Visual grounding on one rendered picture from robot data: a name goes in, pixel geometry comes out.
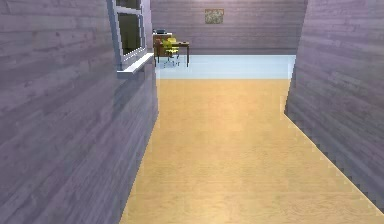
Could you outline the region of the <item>framed wall picture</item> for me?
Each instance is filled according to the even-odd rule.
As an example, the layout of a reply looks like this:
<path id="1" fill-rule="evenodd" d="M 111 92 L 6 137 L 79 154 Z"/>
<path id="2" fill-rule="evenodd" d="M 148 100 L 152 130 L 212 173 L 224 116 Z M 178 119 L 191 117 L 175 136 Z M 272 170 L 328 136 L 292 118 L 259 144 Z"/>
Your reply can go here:
<path id="1" fill-rule="evenodd" d="M 206 9 L 205 23 L 206 24 L 222 24 L 224 20 L 223 9 Z"/>

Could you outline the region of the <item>yellow office chair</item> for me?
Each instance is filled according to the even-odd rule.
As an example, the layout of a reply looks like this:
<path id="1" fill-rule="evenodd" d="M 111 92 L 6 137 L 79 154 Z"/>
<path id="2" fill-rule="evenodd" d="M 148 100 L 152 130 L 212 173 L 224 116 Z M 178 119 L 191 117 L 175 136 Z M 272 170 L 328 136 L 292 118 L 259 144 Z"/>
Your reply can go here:
<path id="1" fill-rule="evenodd" d="M 169 40 L 163 40 L 163 49 L 165 52 L 165 55 L 167 57 L 167 63 L 171 63 L 173 66 L 179 66 L 180 60 L 179 60 L 179 50 L 177 47 L 174 47 L 172 45 L 172 42 Z"/>

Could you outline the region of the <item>brown wooden desk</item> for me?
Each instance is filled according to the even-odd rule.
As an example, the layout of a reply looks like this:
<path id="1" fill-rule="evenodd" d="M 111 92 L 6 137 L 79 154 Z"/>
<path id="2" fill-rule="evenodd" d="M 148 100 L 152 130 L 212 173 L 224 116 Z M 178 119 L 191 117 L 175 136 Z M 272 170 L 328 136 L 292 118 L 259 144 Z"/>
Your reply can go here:
<path id="1" fill-rule="evenodd" d="M 160 63 L 161 57 L 166 57 L 164 49 L 163 49 L 163 40 L 169 40 L 172 42 L 174 47 L 177 47 L 179 50 L 185 48 L 186 49 L 186 66 L 189 66 L 189 56 L 190 56 L 190 43 L 187 41 L 178 41 L 172 33 L 166 34 L 153 34 L 153 50 L 154 50 L 154 60 L 155 64 Z"/>

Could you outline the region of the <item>white framed window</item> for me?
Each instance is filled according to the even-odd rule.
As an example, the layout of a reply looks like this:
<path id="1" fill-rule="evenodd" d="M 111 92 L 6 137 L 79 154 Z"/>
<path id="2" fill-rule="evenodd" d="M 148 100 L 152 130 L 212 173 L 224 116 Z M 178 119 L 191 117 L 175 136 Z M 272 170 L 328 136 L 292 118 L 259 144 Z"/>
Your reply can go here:
<path id="1" fill-rule="evenodd" d="M 150 0 L 106 0 L 117 77 L 128 78 L 154 57 Z"/>

